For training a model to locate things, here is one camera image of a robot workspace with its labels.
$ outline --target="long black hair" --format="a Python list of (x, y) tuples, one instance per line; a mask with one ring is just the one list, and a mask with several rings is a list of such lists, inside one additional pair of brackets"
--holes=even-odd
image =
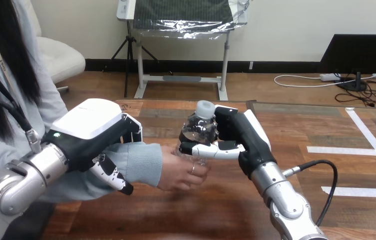
[[(23, 96), (38, 104), (40, 89), (23, 42), (12, 0), (0, 0), (0, 53), (13, 74)], [(11, 140), (12, 130), (4, 109), (0, 107), (0, 139)]]

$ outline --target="white tape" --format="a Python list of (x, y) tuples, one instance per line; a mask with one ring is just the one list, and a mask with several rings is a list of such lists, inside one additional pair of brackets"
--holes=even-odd
[[(322, 190), (329, 194), (330, 186), (323, 186)], [(376, 198), (376, 188), (336, 187), (334, 196)]]
[(307, 151), (311, 154), (348, 154), (348, 155), (376, 156), (375, 149), (365, 149), (365, 148), (308, 146)]
[(367, 128), (367, 126), (364, 124), (364, 122), (360, 119), (360, 117), (357, 115), (357, 113), (354, 111), (354, 108), (346, 108), (345, 109), (350, 115), (351, 119), (355, 122), (357, 127), (360, 129), (360, 131), (363, 133), (363, 135), (367, 138), (367, 140), (370, 142), (372, 147), (376, 150), (376, 138), (370, 132), (370, 130)]

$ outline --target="monitor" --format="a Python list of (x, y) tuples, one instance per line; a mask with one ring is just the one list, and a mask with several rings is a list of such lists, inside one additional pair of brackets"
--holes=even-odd
[[(356, 81), (338, 84), (349, 91), (364, 91), (361, 74), (376, 74), (376, 34), (335, 34), (320, 62), (320, 72), (354, 74)], [(353, 78), (342, 78), (345, 82)]]

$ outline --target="power strip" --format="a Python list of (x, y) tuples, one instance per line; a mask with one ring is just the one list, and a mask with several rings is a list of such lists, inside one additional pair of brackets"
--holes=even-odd
[(322, 82), (339, 80), (339, 77), (337, 77), (336, 75), (334, 73), (320, 74), (320, 80)]

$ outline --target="white cable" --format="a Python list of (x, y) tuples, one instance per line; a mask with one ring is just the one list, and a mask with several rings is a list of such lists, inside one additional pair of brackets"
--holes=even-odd
[[(278, 83), (278, 81), (276, 81), (276, 79), (281, 78), (281, 77), (295, 77), (295, 78), (302, 78), (302, 79), (320, 79), (320, 77), (306, 77), (306, 76), (297, 76), (297, 75), (280, 75), (280, 76), (275, 77), (275, 79), (274, 79), (275, 83), (278, 84), (278, 85), (281, 85), (281, 86), (284, 86), (284, 87), (295, 87), (295, 88), (320, 88), (320, 87), (327, 87), (327, 86), (332, 86), (332, 85), (345, 84), (345, 83), (350, 83), (350, 82), (355, 81), (355, 79), (354, 79), (354, 80), (350, 80), (350, 81), (342, 81), (342, 82), (336, 82), (336, 83), (325, 84), (325, 85), (298, 86), (298, 85), (287, 85), (287, 84)], [(362, 78), (362, 80), (373, 79), (373, 78), (376, 78), (376, 73), (373, 74), (370, 77), (364, 77), (364, 78)]]

